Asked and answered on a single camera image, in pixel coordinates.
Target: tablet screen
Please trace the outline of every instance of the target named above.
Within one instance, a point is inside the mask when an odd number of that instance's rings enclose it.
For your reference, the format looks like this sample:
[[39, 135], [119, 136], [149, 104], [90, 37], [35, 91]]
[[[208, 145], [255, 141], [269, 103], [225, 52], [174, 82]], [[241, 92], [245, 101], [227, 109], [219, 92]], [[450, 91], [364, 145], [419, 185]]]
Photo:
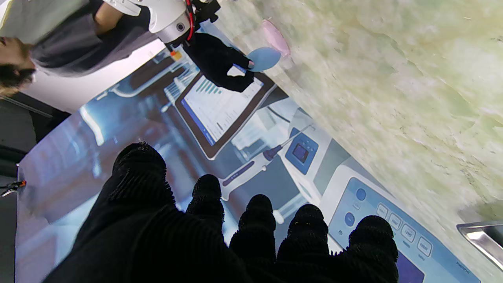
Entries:
[[[243, 76], [244, 70], [234, 66], [229, 75]], [[180, 103], [213, 146], [239, 118], [263, 85], [263, 82], [254, 78], [254, 82], [239, 93], [219, 88], [201, 76]]]

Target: gloved hand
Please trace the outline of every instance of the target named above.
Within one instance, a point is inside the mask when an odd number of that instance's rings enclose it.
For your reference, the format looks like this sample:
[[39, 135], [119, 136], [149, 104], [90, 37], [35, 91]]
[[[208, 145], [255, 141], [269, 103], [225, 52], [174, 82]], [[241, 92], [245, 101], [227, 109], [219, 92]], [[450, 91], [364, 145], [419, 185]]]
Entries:
[[[216, 86], [243, 92], [253, 83], [254, 73], [248, 71], [250, 59], [220, 39], [206, 33], [195, 33], [189, 44], [184, 44], [185, 52]], [[233, 64], [247, 70], [244, 77], [227, 75]]]

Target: dark hair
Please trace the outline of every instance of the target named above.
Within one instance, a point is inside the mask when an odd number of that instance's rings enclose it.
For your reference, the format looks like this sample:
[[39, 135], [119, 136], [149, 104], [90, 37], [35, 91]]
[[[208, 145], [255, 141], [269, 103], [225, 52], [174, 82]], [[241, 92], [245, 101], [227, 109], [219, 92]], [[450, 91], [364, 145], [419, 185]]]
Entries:
[[22, 69], [16, 73], [12, 64], [0, 65], [0, 95], [9, 96], [19, 91], [23, 84], [33, 80], [34, 69]]

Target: small screen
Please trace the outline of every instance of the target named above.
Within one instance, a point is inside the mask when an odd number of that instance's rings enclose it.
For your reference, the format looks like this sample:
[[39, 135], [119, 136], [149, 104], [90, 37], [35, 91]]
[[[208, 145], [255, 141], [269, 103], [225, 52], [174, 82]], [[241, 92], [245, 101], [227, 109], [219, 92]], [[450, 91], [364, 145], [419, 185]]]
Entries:
[[[233, 66], [228, 74], [243, 76], [244, 72], [243, 69]], [[263, 85], [263, 82], [255, 78], [244, 92], [239, 93], [219, 88], [202, 76], [181, 104], [202, 131], [208, 143], [213, 146], [236, 122]]]
[[398, 251], [396, 267], [398, 269], [398, 283], [423, 283], [425, 274], [400, 251]]
[[309, 152], [300, 144], [298, 144], [293, 150], [293, 156], [295, 156], [300, 162], [305, 163]]

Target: black cable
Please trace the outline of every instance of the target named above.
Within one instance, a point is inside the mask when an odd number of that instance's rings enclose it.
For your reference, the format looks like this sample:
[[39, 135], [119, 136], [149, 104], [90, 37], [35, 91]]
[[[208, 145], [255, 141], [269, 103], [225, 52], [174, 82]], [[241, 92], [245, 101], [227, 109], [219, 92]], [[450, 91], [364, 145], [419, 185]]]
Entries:
[[271, 107], [267, 106], [267, 109], [269, 109], [269, 111], [271, 111], [274, 115], [278, 116], [278, 117], [279, 117], [280, 119], [282, 119], [283, 121], [286, 121], [287, 123], [290, 123], [290, 121], [289, 121], [287, 118], [285, 118], [285, 117], [281, 116], [280, 114], [278, 114], [278, 113], [277, 113], [276, 111], [274, 111]]

